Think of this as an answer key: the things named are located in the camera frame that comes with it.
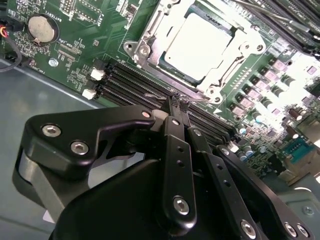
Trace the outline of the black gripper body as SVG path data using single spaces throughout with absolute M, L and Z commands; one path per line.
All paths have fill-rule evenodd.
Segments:
M 236 240 L 213 188 L 182 161 L 140 161 L 74 199 L 54 240 Z

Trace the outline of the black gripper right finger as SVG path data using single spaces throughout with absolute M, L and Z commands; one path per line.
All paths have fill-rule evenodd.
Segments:
M 205 136 L 189 127 L 195 162 L 206 187 L 213 190 L 221 212 L 213 213 L 219 240 L 313 240 L 312 230 L 239 157 L 224 145 L 210 146 Z

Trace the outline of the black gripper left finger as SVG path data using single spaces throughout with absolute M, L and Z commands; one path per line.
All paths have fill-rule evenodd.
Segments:
M 57 224 L 77 197 L 146 160 L 192 169 L 187 105 L 169 97 L 159 110 L 141 105 L 31 117 L 24 126 L 13 183 Z

